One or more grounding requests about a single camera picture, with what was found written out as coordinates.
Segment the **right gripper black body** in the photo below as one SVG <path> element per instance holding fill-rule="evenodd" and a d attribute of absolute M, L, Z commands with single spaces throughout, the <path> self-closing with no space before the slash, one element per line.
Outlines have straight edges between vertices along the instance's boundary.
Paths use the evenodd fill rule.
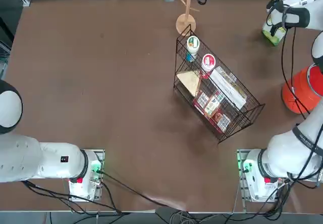
<path fill-rule="evenodd" d="M 284 25 L 287 28 L 306 28 L 310 22 L 310 12 L 306 8 L 289 7 L 286 9 Z"/>

